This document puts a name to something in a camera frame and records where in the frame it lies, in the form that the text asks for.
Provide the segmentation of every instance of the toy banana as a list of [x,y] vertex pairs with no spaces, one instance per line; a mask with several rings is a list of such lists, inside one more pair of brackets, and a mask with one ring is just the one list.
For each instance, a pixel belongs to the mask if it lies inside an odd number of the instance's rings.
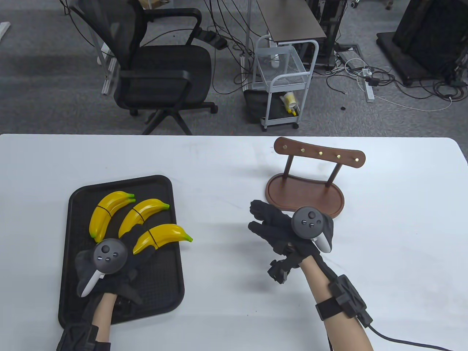
[[125,191],[115,191],[99,201],[89,222],[89,235],[96,242],[101,242],[106,235],[112,216],[122,207],[135,202],[134,197],[135,195]]
[[129,232],[137,224],[143,224],[150,216],[158,213],[162,210],[167,210],[168,204],[165,204],[161,200],[151,198],[136,204],[130,212],[124,218],[122,225],[118,231],[118,237],[121,237],[125,233]]
[[159,249],[161,246],[175,241],[192,242],[193,239],[176,224],[161,224],[144,232],[133,248],[133,254],[136,255],[146,249],[148,246],[154,246]]

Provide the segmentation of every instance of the hand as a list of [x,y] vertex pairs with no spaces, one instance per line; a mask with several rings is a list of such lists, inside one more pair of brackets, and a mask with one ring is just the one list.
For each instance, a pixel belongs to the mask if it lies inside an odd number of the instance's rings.
[[[138,238],[146,231],[141,225],[136,225],[131,231],[124,234],[120,241],[127,247],[128,257],[122,269],[114,274],[105,275],[103,279],[94,286],[91,293],[112,293],[122,296],[136,304],[141,304],[142,300],[138,292],[130,286],[130,283],[136,278],[140,267],[156,251],[153,246],[149,246],[139,254],[132,253]],[[75,268],[78,274],[78,296],[81,296],[89,279],[96,271],[92,263],[93,249],[81,251],[76,255]]]
[[[269,275],[277,282],[283,284],[291,268],[298,268],[299,264],[309,256],[314,258],[329,279],[336,277],[336,274],[323,261],[319,249],[312,240],[296,235],[291,225],[291,217],[287,214],[260,200],[250,203],[250,213],[262,223],[250,222],[249,229],[265,239],[273,247],[274,252],[287,256],[285,260],[273,261],[268,270]],[[326,214],[323,214],[323,218],[326,220],[324,230],[333,236],[333,220]]]
[[291,226],[291,217],[275,206],[254,200],[250,203],[250,213],[262,223],[250,222],[249,229],[265,239],[277,254],[288,256],[295,252],[302,259],[308,256],[320,257],[320,251],[314,243],[298,237]]

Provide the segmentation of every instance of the chair seat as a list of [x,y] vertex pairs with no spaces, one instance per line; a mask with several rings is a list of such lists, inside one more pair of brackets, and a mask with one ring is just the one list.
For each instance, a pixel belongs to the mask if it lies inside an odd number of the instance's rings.
[[[189,72],[192,89],[183,108],[189,109],[191,105],[202,103],[210,90],[211,57],[201,46],[143,46],[133,57],[130,69],[139,72],[154,69]],[[179,99],[185,84],[184,80],[132,79],[128,87],[118,85],[116,102],[137,109],[171,108]]]

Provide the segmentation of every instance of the wooden stand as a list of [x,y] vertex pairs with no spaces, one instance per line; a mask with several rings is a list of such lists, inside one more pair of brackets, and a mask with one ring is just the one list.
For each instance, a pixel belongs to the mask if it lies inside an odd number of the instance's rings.
[[[296,211],[303,206],[312,206],[335,218],[344,207],[344,196],[333,184],[342,165],[360,168],[366,155],[359,150],[335,149],[280,137],[274,149],[277,154],[288,155],[284,173],[273,176],[266,184],[267,201],[282,211]],[[335,162],[328,180],[320,181],[289,175],[294,156]]]

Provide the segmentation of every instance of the wooden desk top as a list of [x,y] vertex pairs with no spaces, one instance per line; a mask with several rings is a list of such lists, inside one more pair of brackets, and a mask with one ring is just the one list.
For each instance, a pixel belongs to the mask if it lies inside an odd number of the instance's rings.
[[326,38],[304,0],[257,0],[274,42]]

